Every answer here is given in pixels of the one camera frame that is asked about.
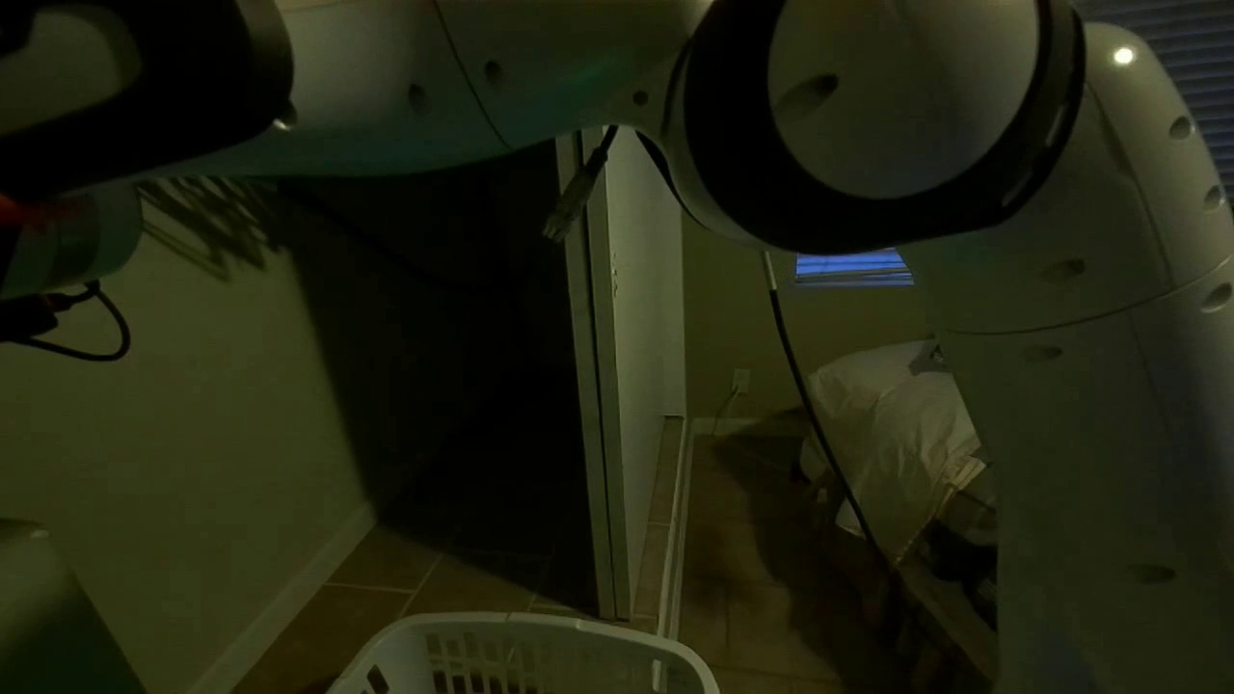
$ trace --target white laundry basket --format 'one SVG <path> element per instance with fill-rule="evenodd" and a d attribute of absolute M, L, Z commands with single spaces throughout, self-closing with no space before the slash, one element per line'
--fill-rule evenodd
<path fill-rule="evenodd" d="M 711 666 L 649 631 L 547 614 L 423 614 L 383 629 L 331 694 L 716 694 Z"/>

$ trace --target laundry basket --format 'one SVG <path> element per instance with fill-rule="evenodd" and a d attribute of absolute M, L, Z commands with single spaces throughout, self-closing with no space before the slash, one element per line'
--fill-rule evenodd
<path fill-rule="evenodd" d="M 383 629 L 331 694 L 716 694 L 711 666 L 649 631 L 547 614 L 423 614 Z"/>

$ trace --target bed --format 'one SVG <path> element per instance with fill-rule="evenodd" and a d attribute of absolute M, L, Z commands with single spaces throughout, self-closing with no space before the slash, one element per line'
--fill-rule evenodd
<path fill-rule="evenodd" d="M 962 645 L 997 666 L 997 472 L 932 339 L 887 345 L 806 374 L 828 451 L 907 591 Z M 833 463 L 811 431 L 799 472 L 823 522 L 865 535 Z"/>

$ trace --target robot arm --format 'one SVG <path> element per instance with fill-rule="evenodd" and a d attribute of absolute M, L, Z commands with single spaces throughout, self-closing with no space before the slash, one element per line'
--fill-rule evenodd
<path fill-rule="evenodd" d="M 0 296 L 67 282 L 13 282 L 59 266 L 31 203 L 104 177 L 410 174 L 633 123 L 714 230 L 901 247 L 1003 481 L 1008 692 L 1234 692 L 1234 235 L 1187 108 L 1125 32 L 1083 32 L 1065 0 L 173 3 L 247 36 L 250 72 L 218 84 L 243 84 L 230 103 L 162 72 L 194 32 L 155 0 L 17 9 L 5 91 L 61 77 L 67 44 L 115 59 L 0 103 Z M 184 102 L 128 96 L 149 84 Z M 155 120 L 194 127 L 147 140 Z"/>

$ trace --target floor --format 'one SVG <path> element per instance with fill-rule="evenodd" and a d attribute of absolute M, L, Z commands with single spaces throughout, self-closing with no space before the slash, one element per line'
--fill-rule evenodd
<path fill-rule="evenodd" d="M 414 481 L 241 694 L 322 694 L 407 614 L 597 614 L 584 443 L 571 410 L 495 401 Z"/>
<path fill-rule="evenodd" d="M 823 551 L 795 437 L 697 437 L 680 638 L 727 694 L 899 694 L 901 663 L 867 629 L 876 562 Z"/>

